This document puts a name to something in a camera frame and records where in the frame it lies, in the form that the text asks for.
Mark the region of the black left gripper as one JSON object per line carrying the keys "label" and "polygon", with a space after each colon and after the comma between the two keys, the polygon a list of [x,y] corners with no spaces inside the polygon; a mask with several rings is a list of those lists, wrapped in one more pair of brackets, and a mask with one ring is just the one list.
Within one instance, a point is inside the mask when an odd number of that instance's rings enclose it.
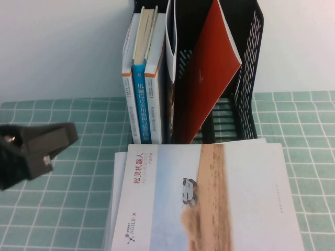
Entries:
{"label": "black left gripper", "polygon": [[1,190],[53,171],[52,160],[78,139],[73,122],[23,128],[2,125]]}

